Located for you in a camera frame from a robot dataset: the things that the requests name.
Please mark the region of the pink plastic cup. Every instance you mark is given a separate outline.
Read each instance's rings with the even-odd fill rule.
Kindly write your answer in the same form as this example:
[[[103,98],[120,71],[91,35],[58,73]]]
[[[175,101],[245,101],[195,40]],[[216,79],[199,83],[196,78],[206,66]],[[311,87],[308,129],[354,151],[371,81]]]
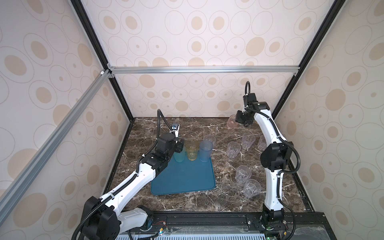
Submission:
[[[227,121],[227,127],[229,129],[237,128],[239,123],[236,122],[236,115],[231,115]]]

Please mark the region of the green textured plastic cup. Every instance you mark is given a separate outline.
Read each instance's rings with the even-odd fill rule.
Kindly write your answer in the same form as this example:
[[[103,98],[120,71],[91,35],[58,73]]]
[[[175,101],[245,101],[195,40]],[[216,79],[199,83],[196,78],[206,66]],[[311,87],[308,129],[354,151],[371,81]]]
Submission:
[[[183,149],[180,153],[175,152],[173,157],[176,162],[181,163],[185,160],[186,155],[187,155],[186,150]]]

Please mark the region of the yellow plastic cup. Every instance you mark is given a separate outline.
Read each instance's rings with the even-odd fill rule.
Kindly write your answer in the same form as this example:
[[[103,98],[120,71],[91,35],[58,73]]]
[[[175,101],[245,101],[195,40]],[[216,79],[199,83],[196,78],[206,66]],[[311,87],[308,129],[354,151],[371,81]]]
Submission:
[[[195,161],[198,156],[199,142],[196,139],[186,139],[185,148],[190,161]]]

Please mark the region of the teal plastic tray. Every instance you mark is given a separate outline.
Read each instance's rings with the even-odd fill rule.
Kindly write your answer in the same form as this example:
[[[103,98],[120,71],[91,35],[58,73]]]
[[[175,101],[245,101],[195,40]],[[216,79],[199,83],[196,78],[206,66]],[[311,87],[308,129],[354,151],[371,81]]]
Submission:
[[[181,162],[171,158],[168,166],[151,182],[155,196],[212,190],[216,187],[212,159],[194,161],[184,154]]]

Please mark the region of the blue textured plastic cup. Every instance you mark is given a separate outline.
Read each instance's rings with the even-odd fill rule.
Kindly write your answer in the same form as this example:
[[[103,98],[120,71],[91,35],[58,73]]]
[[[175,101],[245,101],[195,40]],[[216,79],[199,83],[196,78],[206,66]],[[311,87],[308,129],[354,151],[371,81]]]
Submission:
[[[206,163],[211,159],[213,150],[213,143],[210,141],[202,141],[199,145],[199,159],[201,162]]]

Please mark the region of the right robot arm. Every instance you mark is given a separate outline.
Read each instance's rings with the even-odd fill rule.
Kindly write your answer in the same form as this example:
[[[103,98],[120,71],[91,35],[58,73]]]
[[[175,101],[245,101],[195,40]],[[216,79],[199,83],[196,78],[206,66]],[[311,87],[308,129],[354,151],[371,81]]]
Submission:
[[[266,198],[263,204],[261,224],[266,230],[272,230],[275,225],[283,222],[285,209],[282,201],[282,186],[284,174],[294,174],[300,168],[300,163],[294,170],[286,170],[292,154],[300,159],[293,144],[288,142],[278,129],[270,107],[266,102],[259,102],[256,94],[251,92],[250,82],[246,82],[244,110],[236,114],[236,122],[247,127],[256,121],[265,137],[267,148],[261,153],[260,160],[266,172]]]

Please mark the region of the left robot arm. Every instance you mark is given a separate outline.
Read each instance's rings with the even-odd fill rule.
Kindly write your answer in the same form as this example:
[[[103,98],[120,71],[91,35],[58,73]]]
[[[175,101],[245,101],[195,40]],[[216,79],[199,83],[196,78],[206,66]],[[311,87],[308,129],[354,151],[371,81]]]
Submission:
[[[155,151],[144,155],[141,163],[128,178],[100,198],[90,197],[83,209],[81,222],[72,239],[82,234],[89,240],[114,240],[123,232],[151,225],[150,211],[137,207],[124,212],[128,202],[167,166],[174,152],[181,152],[184,143],[177,131],[161,134]]]

